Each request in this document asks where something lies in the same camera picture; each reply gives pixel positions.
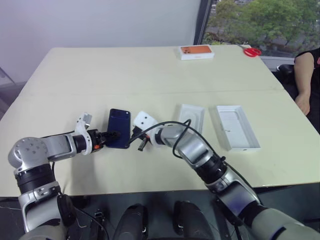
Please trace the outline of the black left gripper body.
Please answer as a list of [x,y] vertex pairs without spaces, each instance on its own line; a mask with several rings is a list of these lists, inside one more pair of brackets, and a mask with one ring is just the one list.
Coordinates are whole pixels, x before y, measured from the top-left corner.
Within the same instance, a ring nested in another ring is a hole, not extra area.
[[99,151],[104,148],[104,137],[97,129],[88,130],[90,142],[92,144],[92,151]]

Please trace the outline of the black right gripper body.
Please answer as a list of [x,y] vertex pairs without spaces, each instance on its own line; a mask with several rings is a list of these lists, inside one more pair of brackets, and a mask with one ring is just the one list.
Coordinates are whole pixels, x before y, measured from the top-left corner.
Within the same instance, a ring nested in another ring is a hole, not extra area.
[[141,128],[134,126],[131,137],[140,139],[146,143],[151,142],[150,137],[146,133],[142,133],[142,131],[143,130]]

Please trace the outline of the person's bare hand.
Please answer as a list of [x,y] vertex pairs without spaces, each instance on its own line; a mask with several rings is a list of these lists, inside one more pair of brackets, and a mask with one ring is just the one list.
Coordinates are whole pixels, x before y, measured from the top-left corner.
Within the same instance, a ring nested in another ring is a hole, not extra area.
[[309,114],[310,96],[308,94],[299,94],[294,101],[305,116]]

